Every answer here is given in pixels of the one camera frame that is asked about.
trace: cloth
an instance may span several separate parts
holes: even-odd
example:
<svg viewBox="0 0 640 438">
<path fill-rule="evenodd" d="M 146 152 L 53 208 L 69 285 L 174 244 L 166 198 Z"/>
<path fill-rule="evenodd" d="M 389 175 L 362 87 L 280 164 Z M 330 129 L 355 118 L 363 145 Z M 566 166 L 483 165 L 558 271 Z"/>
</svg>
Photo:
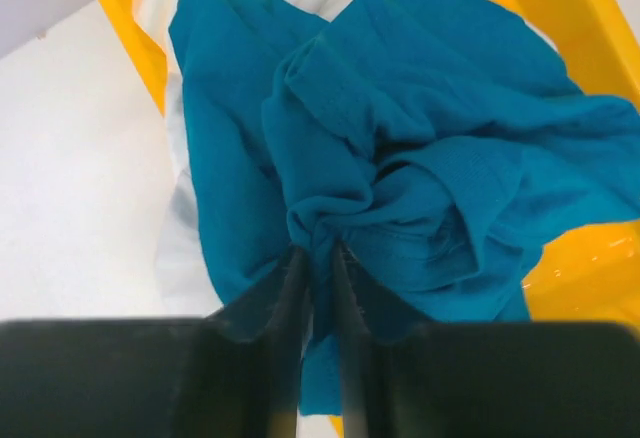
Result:
<svg viewBox="0 0 640 438">
<path fill-rule="evenodd" d="M 493 3 L 354 0 L 329 23 L 282 0 L 179 0 L 170 35 L 222 301 L 290 241 L 312 257 L 304 414 L 340 412 L 335 240 L 437 320 L 524 320 L 545 243 L 640 215 L 634 107 L 585 96 Z"/>
<path fill-rule="evenodd" d="M 160 234 L 156 276 L 168 311 L 177 315 L 207 315 L 222 303 L 211 286 L 197 229 L 197 204 L 189 168 L 182 75 L 175 59 L 168 27 L 178 0 L 134 0 L 136 22 L 167 56 L 165 115 L 176 187 Z M 332 20 L 352 0 L 285 0 Z M 551 41 L 535 30 L 549 44 Z"/>
</svg>

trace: yellow basket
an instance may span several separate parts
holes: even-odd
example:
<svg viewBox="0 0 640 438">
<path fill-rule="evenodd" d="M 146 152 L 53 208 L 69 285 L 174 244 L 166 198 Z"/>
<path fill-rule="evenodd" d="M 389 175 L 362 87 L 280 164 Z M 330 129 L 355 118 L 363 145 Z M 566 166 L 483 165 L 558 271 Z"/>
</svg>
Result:
<svg viewBox="0 0 640 438">
<path fill-rule="evenodd" d="M 99 0 L 160 110 L 165 56 L 135 24 L 132 0 Z M 640 47 L 615 0 L 493 0 L 556 43 L 588 93 L 640 108 Z M 588 226 L 549 244 L 524 282 L 535 319 L 607 320 L 640 328 L 640 224 Z"/>
</svg>

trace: white cloth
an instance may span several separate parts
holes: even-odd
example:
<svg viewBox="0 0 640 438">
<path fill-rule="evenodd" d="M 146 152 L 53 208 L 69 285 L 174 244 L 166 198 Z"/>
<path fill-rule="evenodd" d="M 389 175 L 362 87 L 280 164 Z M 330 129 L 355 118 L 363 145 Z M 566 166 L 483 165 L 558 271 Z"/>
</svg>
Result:
<svg viewBox="0 0 640 438">
<path fill-rule="evenodd" d="M 285 1 L 304 11 L 332 20 L 352 0 Z M 209 280 L 198 235 L 197 205 L 189 169 L 182 106 L 182 76 L 168 33 L 177 2 L 178 0 L 134 0 L 136 22 L 167 55 L 165 115 L 177 179 L 158 245 L 156 275 L 160 292 L 170 313 L 206 315 L 222 304 Z M 541 36 L 553 46 L 544 35 Z"/>
</svg>

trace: yellow bin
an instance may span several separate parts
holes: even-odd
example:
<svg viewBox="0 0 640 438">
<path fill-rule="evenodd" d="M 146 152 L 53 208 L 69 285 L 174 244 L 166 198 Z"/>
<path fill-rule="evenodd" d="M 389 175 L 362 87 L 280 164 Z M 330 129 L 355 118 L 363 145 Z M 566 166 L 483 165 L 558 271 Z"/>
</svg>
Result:
<svg viewBox="0 0 640 438">
<path fill-rule="evenodd" d="M 160 110 L 162 51 L 137 27 L 132 0 L 99 0 Z M 493 0 L 543 30 L 572 78 L 640 108 L 640 47 L 615 0 Z M 524 282 L 535 319 L 606 320 L 640 328 L 640 223 L 588 226 L 549 244 Z"/>
</svg>

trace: teal cloth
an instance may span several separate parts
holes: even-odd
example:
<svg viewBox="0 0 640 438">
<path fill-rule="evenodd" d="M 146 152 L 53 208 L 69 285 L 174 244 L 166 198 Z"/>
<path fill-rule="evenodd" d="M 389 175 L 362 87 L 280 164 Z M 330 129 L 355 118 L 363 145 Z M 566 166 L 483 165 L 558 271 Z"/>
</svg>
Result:
<svg viewBox="0 0 640 438">
<path fill-rule="evenodd" d="M 634 107 L 585 96 L 488 1 L 354 0 L 327 23 L 282 0 L 179 0 L 170 35 L 221 299 L 290 242 L 312 257 L 305 414 L 341 411 L 335 240 L 437 320 L 527 320 L 545 243 L 640 216 Z"/>
</svg>

